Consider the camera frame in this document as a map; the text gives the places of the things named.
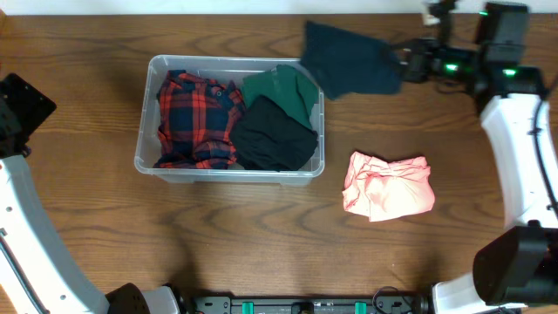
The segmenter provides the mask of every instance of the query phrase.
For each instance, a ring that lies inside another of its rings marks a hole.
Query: pink folded shirt
[[[434,205],[425,157],[387,163],[355,152],[343,191],[345,211],[371,222],[427,212]]]

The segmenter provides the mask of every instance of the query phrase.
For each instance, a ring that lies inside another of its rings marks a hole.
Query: red and black plaid fabric
[[[246,107],[233,82],[169,71],[157,97],[162,157],[154,167],[226,169],[235,163],[229,135]]]

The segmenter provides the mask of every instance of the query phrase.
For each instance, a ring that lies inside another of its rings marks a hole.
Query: green clip
[[[242,302],[242,314],[254,314],[254,304],[252,302]]]
[[[355,314],[366,314],[365,302],[355,302]]]

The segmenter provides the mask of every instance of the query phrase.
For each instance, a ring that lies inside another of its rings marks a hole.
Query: gray plastic container
[[[160,89],[168,70],[186,70],[205,79],[217,79],[222,84],[233,80],[238,87],[248,75],[264,72],[277,65],[291,65],[306,74],[298,59],[293,58],[221,58],[159,55],[149,62],[146,95],[139,125],[138,145],[133,164],[142,174],[152,174],[172,183],[195,181],[268,182],[303,186],[320,175],[325,168],[323,92],[319,90],[318,103],[310,116],[312,128],[318,133],[318,146],[310,160],[298,171],[243,170],[234,164],[227,170],[213,169],[158,169],[153,164],[160,158],[160,142],[157,128],[160,125]]]

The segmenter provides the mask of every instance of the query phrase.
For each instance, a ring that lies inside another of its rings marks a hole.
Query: folded clothing
[[[312,157],[317,134],[271,99],[259,96],[230,134],[237,162],[247,170],[298,170]]]
[[[371,222],[424,213],[434,205],[425,157],[387,163],[355,152],[343,191],[344,209]]]
[[[250,108],[259,96],[280,106],[288,116],[310,130],[310,115],[317,101],[317,88],[304,74],[290,65],[250,75],[243,80],[242,96]]]
[[[162,157],[154,167],[226,169],[236,162],[229,135],[246,107],[233,82],[169,71],[157,98]]]
[[[393,94],[401,86],[398,57],[386,42],[310,21],[300,63],[329,99],[348,92]]]

